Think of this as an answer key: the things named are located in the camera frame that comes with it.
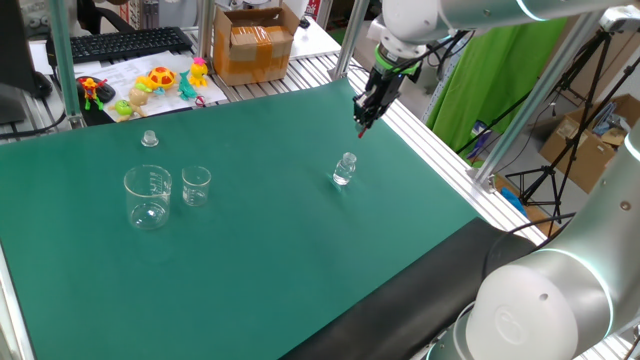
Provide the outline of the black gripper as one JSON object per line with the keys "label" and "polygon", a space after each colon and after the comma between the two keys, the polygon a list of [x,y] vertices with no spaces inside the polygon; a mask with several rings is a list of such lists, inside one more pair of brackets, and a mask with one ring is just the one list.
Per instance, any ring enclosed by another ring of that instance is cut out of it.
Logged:
{"label": "black gripper", "polygon": [[371,72],[365,93],[353,98],[354,121],[361,127],[360,135],[364,135],[399,96],[399,88],[404,79],[404,74],[388,75],[378,70]]}

